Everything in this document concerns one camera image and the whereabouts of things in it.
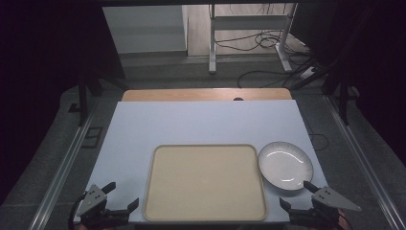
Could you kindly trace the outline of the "black metal stand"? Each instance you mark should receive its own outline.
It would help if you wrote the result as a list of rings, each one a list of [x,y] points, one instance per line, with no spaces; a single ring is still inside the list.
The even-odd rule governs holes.
[[[347,126],[348,122],[348,100],[350,84],[350,56],[355,43],[363,30],[366,16],[364,11],[358,12],[346,25],[346,31],[342,35],[340,50],[336,59],[331,63],[328,77],[322,86],[325,94],[332,95],[338,90],[338,116]]]
[[[80,73],[78,75],[78,90],[79,90],[79,102],[72,103],[69,109],[69,112],[78,112],[79,113],[79,126],[82,127],[89,117],[88,112],[88,101],[87,101],[87,92],[90,92],[93,96],[99,97],[103,93],[103,88],[100,83],[100,80],[104,80],[113,84],[123,91],[129,90],[130,87],[123,82],[109,77],[104,72],[94,70],[89,73]]]

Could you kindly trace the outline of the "beige rectangular tray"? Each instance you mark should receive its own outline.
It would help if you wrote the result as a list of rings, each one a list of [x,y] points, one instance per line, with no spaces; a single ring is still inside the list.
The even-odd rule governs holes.
[[[267,215],[258,155],[250,145],[160,146],[153,153],[149,221],[256,221]]]

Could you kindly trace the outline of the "wooden table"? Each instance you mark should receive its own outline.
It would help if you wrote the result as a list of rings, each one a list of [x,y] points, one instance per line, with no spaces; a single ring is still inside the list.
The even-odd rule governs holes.
[[[285,88],[193,88],[127,90],[123,102],[271,101],[291,100]]]

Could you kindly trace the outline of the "metal floor rail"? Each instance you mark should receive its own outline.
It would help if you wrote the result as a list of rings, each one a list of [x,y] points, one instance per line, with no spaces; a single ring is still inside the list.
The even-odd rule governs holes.
[[[331,96],[324,96],[324,101],[326,102],[336,125],[342,133],[343,138],[349,146],[350,152],[352,153],[356,164],[372,190],[372,194],[376,198],[377,204],[382,210],[385,219],[388,221],[393,230],[406,230],[406,220],[404,220],[401,214],[398,212],[398,209],[390,197],[389,192],[384,187],[383,183],[380,181],[376,172],[372,168],[372,165],[368,161],[365,152],[355,138],[350,126],[346,125],[343,119],[340,117],[338,105],[334,101],[334,98]]]
[[[99,104],[99,99],[95,99],[90,103],[87,118],[82,125],[78,128],[75,137],[65,153],[59,167],[56,170],[48,190],[46,191],[28,230],[44,230],[49,218],[56,206],[58,197],[61,194],[62,188],[67,180],[67,177],[73,167],[79,149],[84,140],[84,137],[89,129],[94,118],[95,110]]]

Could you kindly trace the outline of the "white round plate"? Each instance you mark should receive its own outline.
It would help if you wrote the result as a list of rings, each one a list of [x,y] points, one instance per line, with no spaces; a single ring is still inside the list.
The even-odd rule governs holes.
[[[314,175],[312,162],[299,147],[287,142],[273,142],[259,152],[259,169],[273,186],[298,191]]]

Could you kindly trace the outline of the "white power strip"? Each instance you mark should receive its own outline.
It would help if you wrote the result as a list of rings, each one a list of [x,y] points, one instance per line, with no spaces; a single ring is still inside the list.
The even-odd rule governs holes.
[[[310,66],[308,67],[303,73],[301,73],[300,78],[302,80],[307,79],[308,77],[310,77],[311,75],[313,75],[315,72],[317,71],[317,68],[314,66]]]

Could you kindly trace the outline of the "white cabinet panel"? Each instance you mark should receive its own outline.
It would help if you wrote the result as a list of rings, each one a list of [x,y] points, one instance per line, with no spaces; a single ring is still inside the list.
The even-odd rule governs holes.
[[[187,50],[182,6],[103,7],[119,54]]]

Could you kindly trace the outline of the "dark curtain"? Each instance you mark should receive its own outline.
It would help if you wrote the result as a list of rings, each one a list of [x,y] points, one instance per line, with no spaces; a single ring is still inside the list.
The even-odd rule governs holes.
[[[406,0],[312,0],[291,33],[330,66],[322,90],[355,87],[358,108],[406,163]]]
[[[61,95],[124,70],[97,0],[0,0],[0,205],[59,110]]]

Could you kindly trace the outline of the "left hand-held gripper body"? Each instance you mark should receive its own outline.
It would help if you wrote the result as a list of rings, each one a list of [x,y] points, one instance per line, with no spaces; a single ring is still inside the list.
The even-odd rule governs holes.
[[[107,195],[102,192],[102,188],[93,184],[84,196],[77,212],[80,224],[88,230],[104,230],[128,224],[129,212],[127,210],[111,211],[106,208],[106,204]]]

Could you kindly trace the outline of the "black floor frame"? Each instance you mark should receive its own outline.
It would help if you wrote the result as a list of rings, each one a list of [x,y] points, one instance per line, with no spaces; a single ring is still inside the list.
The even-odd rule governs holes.
[[[102,137],[102,126],[91,126],[82,140],[82,149],[95,149]]]

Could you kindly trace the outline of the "white desk frame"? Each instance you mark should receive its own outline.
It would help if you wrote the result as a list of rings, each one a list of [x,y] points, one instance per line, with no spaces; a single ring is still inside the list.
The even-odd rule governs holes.
[[[287,14],[271,15],[237,15],[216,16],[215,4],[209,6],[210,10],[210,51],[209,73],[216,73],[216,53],[214,36],[216,31],[241,31],[241,30],[275,30],[280,31],[281,36],[275,44],[275,50],[287,73],[293,69],[289,63],[287,52],[284,49],[290,28],[297,9],[297,3],[293,3]]]

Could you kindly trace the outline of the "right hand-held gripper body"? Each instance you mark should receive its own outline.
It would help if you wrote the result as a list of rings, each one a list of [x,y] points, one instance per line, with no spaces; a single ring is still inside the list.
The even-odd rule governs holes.
[[[352,210],[360,212],[362,208],[338,192],[325,186],[319,188],[315,194],[311,193],[312,207],[308,210],[293,209],[289,211],[289,220],[292,225],[298,225],[317,230],[344,230],[339,224],[339,210]]]

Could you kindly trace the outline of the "white board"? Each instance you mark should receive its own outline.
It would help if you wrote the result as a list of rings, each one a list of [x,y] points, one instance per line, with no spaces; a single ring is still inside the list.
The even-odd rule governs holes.
[[[136,198],[139,208],[129,216],[139,223],[242,223],[285,222],[288,214],[279,198],[293,207],[307,209],[310,193],[302,188],[286,191],[270,184],[261,174],[267,215],[256,221],[149,221],[144,205],[153,153],[160,146],[250,145],[258,155],[266,145],[287,142],[310,158],[311,182],[323,187],[326,178],[310,142],[300,110],[293,100],[211,102],[120,102],[104,138],[88,183],[103,187],[115,182],[107,195],[110,209],[121,209]]]

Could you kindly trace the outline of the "person's right hand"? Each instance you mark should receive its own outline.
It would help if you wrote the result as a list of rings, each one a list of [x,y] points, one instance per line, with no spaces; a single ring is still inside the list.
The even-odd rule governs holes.
[[[338,211],[339,213],[339,224],[344,230],[350,230],[347,221],[344,219],[344,212],[342,210]]]

